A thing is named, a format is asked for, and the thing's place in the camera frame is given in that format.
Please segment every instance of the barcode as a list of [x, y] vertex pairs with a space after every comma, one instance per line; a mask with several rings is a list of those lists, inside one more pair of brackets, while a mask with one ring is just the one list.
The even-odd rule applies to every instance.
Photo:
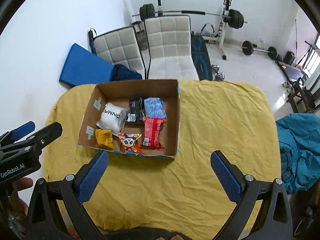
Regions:
[[148, 146], [148, 145], [149, 145], [149, 138], [145, 138], [145, 139], [143, 140], [143, 144], [142, 144], [142, 145]]
[[135, 114], [131, 114], [131, 122], [135, 122], [136, 121], [136, 115]]

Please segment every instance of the human hand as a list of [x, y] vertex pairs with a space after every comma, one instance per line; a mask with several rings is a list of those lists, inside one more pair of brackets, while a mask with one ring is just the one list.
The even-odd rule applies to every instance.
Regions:
[[[31, 188], [32, 186], [33, 186], [33, 180], [31, 178], [24, 177], [24, 178], [17, 180], [17, 190], [18, 191], [22, 191], [24, 189]], [[20, 200], [20, 203], [23, 207], [24, 213], [27, 215], [28, 208], [29, 208], [28, 205], [21, 198], [19, 198], [19, 200]]]

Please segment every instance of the black handle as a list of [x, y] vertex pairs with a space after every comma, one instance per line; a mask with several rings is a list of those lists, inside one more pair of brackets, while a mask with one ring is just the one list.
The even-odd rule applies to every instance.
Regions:
[[181, 13], [202, 14], [202, 15], [205, 15], [205, 12], [201, 12], [201, 11], [181, 11]]

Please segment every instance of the yellow package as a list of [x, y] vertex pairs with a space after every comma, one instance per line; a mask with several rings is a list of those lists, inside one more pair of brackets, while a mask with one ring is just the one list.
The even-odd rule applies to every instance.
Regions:
[[115, 150], [112, 144], [111, 130], [96, 129], [95, 133], [96, 133], [98, 148], [108, 150], [108, 151]]

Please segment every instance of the white package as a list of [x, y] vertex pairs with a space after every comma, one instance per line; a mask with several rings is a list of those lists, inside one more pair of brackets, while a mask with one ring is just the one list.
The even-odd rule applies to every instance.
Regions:
[[112, 130], [112, 134], [118, 136], [124, 120], [129, 112], [128, 108], [115, 106], [112, 103], [107, 103], [97, 126], [103, 130]]

